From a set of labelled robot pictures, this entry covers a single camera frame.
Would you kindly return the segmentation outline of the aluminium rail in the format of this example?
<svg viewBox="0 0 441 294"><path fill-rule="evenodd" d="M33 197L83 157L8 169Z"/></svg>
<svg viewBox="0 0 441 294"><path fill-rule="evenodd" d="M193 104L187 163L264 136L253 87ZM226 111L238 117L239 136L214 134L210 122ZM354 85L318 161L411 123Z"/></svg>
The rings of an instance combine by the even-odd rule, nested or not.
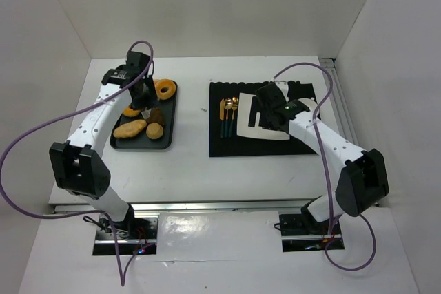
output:
<svg viewBox="0 0 441 294"><path fill-rule="evenodd" d="M228 201L202 201L202 202L170 202L170 203L134 203L135 211L160 212L160 211L239 211L263 209L300 209L311 199L282 199L282 200L228 200Z"/></svg>

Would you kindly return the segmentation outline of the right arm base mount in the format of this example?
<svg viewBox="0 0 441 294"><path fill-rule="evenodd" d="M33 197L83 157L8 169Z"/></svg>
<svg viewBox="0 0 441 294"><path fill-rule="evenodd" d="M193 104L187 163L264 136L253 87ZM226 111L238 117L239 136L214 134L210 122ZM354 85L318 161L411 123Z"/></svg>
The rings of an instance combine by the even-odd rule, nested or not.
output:
<svg viewBox="0 0 441 294"><path fill-rule="evenodd" d="M284 253L301 251L344 250L345 244L339 223L328 234L328 221L308 224L300 214L286 213L279 215L279 222L274 224L280 232Z"/></svg>

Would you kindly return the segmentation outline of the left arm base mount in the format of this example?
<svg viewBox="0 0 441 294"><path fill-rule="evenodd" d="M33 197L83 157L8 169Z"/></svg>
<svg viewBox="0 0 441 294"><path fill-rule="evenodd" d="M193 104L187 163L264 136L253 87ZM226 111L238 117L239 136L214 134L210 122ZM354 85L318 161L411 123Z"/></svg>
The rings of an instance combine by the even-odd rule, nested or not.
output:
<svg viewBox="0 0 441 294"><path fill-rule="evenodd" d="M96 227L92 255L115 255L114 236L107 218L94 220L84 216L83 221ZM155 255L157 249L158 215L148 215L137 218L134 227L129 232L116 230L119 253L121 255Z"/></svg>

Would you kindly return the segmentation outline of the black placemat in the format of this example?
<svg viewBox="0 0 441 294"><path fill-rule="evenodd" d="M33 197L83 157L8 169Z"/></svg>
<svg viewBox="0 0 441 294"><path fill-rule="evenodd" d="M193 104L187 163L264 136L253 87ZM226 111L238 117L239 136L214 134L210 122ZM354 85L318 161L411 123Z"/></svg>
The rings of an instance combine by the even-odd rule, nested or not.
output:
<svg viewBox="0 0 441 294"><path fill-rule="evenodd" d="M236 133L235 124L228 127L222 124L220 115L221 100L238 97L239 94L254 94L268 82L209 84L209 156L285 156L314 155L315 152L298 139L263 140L241 137Z"/></svg>

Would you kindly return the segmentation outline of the black tray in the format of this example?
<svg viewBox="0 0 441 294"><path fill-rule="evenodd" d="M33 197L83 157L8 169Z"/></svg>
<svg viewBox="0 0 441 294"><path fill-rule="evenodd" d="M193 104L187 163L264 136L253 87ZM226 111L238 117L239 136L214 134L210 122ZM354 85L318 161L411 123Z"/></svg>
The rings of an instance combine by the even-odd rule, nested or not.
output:
<svg viewBox="0 0 441 294"><path fill-rule="evenodd" d="M172 142L174 118L176 111L178 90L174 95L165 100L159 101L158 107L161 111L163 119L163 135L158 139L150 139L146 134L146 129L132 138L115 138L110 135L110 146L115 150L121 151L140 151L140 150L164 150L167 149Z"/></svg>

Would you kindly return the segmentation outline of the small round bread roll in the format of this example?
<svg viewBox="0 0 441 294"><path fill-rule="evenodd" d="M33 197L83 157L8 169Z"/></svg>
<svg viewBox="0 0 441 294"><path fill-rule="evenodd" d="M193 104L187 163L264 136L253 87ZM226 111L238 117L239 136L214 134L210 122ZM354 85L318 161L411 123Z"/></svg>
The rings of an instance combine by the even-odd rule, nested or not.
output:
<svg viewBox="0 0 441 294"><path fill-rule="evenodd" d="M150 123L146 129L146 135L151 140L157 140L163 136L163 126L158 123Z"/></svg>

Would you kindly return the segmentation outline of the glazed bagel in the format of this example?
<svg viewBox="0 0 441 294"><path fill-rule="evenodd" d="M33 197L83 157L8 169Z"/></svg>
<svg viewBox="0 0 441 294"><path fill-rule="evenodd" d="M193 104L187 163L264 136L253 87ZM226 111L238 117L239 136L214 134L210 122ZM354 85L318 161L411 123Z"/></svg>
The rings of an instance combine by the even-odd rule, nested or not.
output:
<svg viewBox="0 0 441 294"><path fill-rule="evenodd" d="M170 99L176 93L176 84L169 79L155 80L154 86L158 99L162 101Z"/></svg>
<svg viewBox="0 0 441 294"><path fill-rule="evenodd" d="M134 118L137 117L141 113L138 109L132 109L131 107L127 107L124 109L122 115L128 118Z"/></svg>

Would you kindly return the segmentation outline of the brown chocolate croissant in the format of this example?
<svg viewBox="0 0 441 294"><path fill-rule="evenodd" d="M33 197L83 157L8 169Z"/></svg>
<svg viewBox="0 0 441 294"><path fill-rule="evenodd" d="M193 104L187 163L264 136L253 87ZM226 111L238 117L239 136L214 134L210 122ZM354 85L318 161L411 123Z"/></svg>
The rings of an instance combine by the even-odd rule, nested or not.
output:
<svg viewBox="0 0 441 294"><path fill-rule="evenodd" d="M146 119L147 124L157 123L164 127L166 125L164 115L159 107L151 109L149 117Z"/></svg>

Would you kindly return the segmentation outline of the white square plate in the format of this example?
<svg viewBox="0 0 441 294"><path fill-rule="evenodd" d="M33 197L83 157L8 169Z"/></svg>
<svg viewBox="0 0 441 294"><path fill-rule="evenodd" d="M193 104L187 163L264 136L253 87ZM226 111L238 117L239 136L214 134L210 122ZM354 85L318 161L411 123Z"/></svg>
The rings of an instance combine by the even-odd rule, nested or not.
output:
<svg viewBox="0 0 441 294"><path fill-rule="evenodd" d="M251 110L252 94L240 93L238 98L238 115L236 133L244 138L260 140L289 140L289 135L281 131L248 127L248 118Z"/></svg>

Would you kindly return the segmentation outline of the metal tongs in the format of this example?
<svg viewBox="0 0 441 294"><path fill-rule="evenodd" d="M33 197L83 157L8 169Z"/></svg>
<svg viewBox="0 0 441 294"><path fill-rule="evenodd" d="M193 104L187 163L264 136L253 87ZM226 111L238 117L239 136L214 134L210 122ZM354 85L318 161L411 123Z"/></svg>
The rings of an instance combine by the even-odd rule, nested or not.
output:
<svg viewBox="0 0 441 294"><path fill-rule="evenodd" d="M151 109L144 109L141 111L141 116L144 120L147 120L150 117L151 111Z"/></svg>

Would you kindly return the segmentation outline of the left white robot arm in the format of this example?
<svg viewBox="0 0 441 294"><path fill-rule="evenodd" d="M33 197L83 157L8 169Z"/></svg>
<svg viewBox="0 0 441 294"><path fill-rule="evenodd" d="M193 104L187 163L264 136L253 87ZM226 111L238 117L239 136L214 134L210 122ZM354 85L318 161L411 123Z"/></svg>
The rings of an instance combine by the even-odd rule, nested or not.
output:
<svg viewBox="0 0 441 294"><path fill-rule="evenodd" d="M49 150L57 187L108 214L106 225L114 225L123 238L135 232L138 222L133 207L111 188L111 173L102 155L107 138L127 107L142 115L141 120L130 123L130 135L135 136L158 105L154 81L148 74L151 63L151 56L128 52L125 64L104 75L94 109L87 112L79 128Z"/></svg>

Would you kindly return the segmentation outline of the oval light bread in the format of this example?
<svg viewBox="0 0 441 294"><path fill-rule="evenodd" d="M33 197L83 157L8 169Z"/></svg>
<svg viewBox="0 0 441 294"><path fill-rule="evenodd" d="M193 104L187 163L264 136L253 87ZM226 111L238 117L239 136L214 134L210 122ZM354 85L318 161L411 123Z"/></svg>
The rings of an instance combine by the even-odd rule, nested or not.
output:
<svg viewBox="0 0 441 294"><path fill-rule="evenodd" d="M133 138L147 127L145 120L133 120L120 125L113 131L115 138Z"/></svg>

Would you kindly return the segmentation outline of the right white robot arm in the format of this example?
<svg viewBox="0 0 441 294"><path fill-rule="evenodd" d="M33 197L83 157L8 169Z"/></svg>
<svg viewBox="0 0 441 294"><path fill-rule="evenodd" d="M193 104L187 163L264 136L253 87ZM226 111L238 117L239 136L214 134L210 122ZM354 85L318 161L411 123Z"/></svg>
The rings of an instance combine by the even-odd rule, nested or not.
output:
<svg viewBox="0 0 441 294"><path fill-rule="evenodd" d="M308 202L301 213L305 219L322 223L335 216L359 216L389 194L383 155L367 151L313 118L318 104L310 98L287 99L286 83L271 82L256 90L256 98L270 125L298 139L326 158L338 183L328 196Z"/></svg>

